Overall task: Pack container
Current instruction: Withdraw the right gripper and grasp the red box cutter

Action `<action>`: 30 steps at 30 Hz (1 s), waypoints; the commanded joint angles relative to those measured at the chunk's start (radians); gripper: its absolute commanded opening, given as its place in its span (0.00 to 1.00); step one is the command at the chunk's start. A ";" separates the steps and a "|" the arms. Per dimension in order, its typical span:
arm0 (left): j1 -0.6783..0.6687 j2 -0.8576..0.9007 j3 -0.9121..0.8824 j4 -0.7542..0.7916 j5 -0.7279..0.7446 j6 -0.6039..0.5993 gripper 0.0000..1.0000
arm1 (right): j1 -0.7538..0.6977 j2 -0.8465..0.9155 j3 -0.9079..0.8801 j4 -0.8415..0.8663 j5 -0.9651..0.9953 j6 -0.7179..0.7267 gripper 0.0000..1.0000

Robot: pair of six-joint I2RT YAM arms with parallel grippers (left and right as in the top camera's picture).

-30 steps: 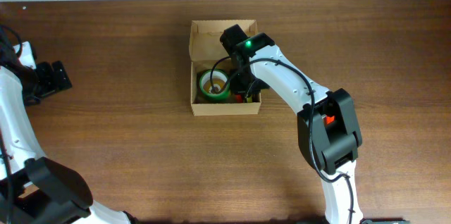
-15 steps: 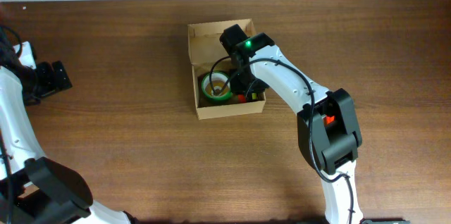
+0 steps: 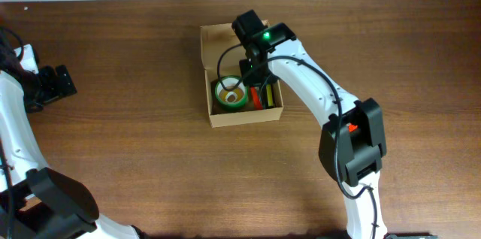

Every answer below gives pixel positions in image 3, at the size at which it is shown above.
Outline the green tape roll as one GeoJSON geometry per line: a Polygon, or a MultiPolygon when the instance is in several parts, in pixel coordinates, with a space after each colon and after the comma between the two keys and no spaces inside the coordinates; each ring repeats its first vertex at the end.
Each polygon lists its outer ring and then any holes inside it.
{"type": "Polygon", "coordinates": [[[247,104],[248,100],[248,92],[247,88],[245,85],[240,82],[240,78],[238,76],[227,76],[227,77],[222,77],[216,84],[215,89],[214,89],[214,96],[217,100],[217,102],[220,104],[221,108],[226,110],[226,111],[237,111],[243,108],[247,104]],[[226,104],[221,101],[219,97],[219,93],[222,89],[225,89],[227,91],[232,91],[236,88],[240,88],[244,91],[245,96],[244,98],[236,103],[236,104],[226,104]]]}

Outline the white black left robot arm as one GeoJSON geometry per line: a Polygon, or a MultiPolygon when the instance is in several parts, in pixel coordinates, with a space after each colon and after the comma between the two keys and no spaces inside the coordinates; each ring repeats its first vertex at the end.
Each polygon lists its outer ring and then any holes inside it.
{"type": "Polygon", "coordinates": [[[101,214],[82,183],[47,164],[27,116],[77,90],[65,65],[38,67],[35,49],[13,47],[14,35],[1,29],[1,236],[145,238],[101,214]]]}

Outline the small yellow tape roll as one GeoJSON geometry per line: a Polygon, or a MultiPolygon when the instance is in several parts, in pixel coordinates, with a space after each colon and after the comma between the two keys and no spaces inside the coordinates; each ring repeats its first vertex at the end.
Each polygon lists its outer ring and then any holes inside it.
{"type": "Polygon", "coordinates": [[[240,102],[245,96],[245,93],[242,89],[236,88],[232,91],[227,91],[222,89],[219,93],[219,97],[222,102],[226,104],[236,104],[240,102]]]}

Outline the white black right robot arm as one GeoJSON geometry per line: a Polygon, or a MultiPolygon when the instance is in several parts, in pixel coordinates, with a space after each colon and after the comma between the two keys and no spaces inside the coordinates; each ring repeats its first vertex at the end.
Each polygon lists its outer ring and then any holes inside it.
{"type": "Polygon", "coordinates": [[[250,10],[237,16],[231,27],[253,64],[247,74],[272,74],[282,80],[319,123],[319,160],[343,195],[347,236],[385,238],[379,179],[387,146],[381,107],[336,84],[286,24],[265,25],[250,10]]]}

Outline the yellow highlighter pen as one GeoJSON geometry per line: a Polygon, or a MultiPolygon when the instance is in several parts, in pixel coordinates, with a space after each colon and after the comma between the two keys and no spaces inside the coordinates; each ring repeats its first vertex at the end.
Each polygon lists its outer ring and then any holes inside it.
{"type": "Polygon", "coordinates": [[[274,95],[273,95],[273,91],[272,91],[272,86],[271,86],[270,84],[268,84],[268,85],[265,87],[265,93],[266,93],[267,108],[273,108],[273,107],[275,107],[275,104],[274,104],[274,95]]]}

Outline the cardboard box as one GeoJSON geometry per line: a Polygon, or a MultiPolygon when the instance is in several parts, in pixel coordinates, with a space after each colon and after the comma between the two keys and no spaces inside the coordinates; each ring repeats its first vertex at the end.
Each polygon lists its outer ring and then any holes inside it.
{"type": "Polygon", "coordinates": [[[278,120],[283,112],[283,96],[280,82],[271,85],[274,107],[257,110],[247,90],[247,102],[237,111],[226,111],[216,99],[215,88],[218,81],[216,67],[222,59],[220,74],[226,76],[241,76],[239,61],[245,59],[245,51],[238,47],[225,56],[222,53],[229,47],[239,44],[230,23],[202,26],[200,28],[201,61],[204,68],[204,79],[207,96],[207,108],[210,124],[213,128],[236,126],[248,123],[261,123],[278,120]]]}

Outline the red utility knife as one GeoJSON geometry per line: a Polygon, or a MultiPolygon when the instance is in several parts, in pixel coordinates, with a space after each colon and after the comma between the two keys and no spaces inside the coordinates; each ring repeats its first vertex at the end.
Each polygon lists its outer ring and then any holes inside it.
{"type": "Polygon", "coordinates": [[[357,125],[354,125],[354,124],[349,124],[349,125],[348,125],[348,130],[349,130],[349,132],[354,132],[357,128],[358,128],[357,125]]]}

